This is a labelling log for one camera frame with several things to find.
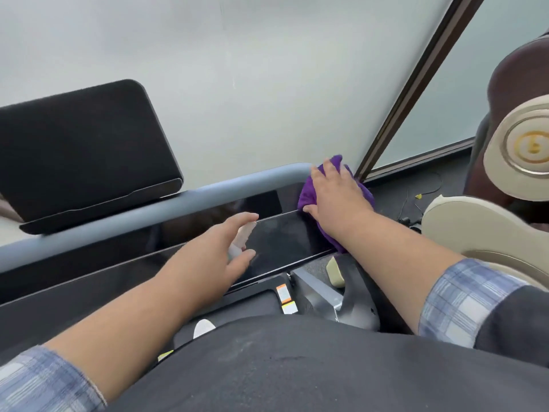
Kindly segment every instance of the plaid cuff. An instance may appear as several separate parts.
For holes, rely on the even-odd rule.
[[[450,266],[427,296],[419,335],[472,348],[486,317],[526,282],[474,259]]]
[[[0,367],[0,411],[92,412],[105,407],[95,385],[44,346],[34,346]]]

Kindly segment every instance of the glass wall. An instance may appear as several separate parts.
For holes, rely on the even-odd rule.
[[[549,28],[547,11],[549,0],[485,0],[376,167],[474,137],[492,72]]]

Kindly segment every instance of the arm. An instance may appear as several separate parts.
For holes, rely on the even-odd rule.
[[[348,171],[340,174],[329,160],[324,170],[326,176],[311,169],[317,205],[304,211],[353,255],[417,333],[431,288],[464,257],[376,214]]]
[[[248,267],[253,250],[227,264],[238,228],[257,214],[230,217],[184,245],[151,280],[136,286],[45,346],[80,369],[107,401],[132,385],[179,328],[220,298]]]

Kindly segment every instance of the wall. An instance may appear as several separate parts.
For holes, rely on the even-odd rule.
[[[356,167],[451,0],[0,0],[0,105],[133,78],[186,188]]]
[[[376,166],[473,137],[492,72],[549,27],[549,0],[485,0]]]

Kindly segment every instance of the purple cloth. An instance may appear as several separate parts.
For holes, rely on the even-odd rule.
[[[330,162],[332,162],[332,164],[335,166],[335,168],[338,170],[338,172],[339,172],[339,168],[341,166],[342,159],[343,159],[343,157],[341,155],[335,155],[333,158],[330,159]],[[349,167],[347,165],[345,165],[345,167],[347,168],[349,173],[351,173],[351,175],[353,175],[353,173],[351,172]],[[319,166],[319,170],[320,170],[320,172],[324,173],[324,168],[322,167],[322,165]],[[360,189],[362,190],[362,194],[364,195],[364,198],[373,207],[374,206],[374,197],[373,197],[372,193],[369,190],[367,190],[366,187],[363,184],[361,184],[360,182],[357,182],[357,184],[359,185]],[[312,179],[309,176],[307,178],[307,180],[305,181],[305,185],[303,186],[303,189],[301,190],[301,194],[299,195],[298,210],[302,211],[304,206],[312,205],[312,204],[316,204],[316,191],[315,191],[315,187],[312,184]],[[333,246],[335,247],[336,250],[338,250],[340,253],[345,253],[347,251],[347,250],[345,250],[345,248],[341,244],[339,244],[336,240],[334,240],[332,237],[327,235],[326,232],[322,229],[322,227],[320,227],[320,224],[318,224],[318,226],[319,226],[319,229],[320,229],[320,232],[322,233],[322,235],[324,235],[324,237],[326,237],[326,239],[330,243],[333,244]]]

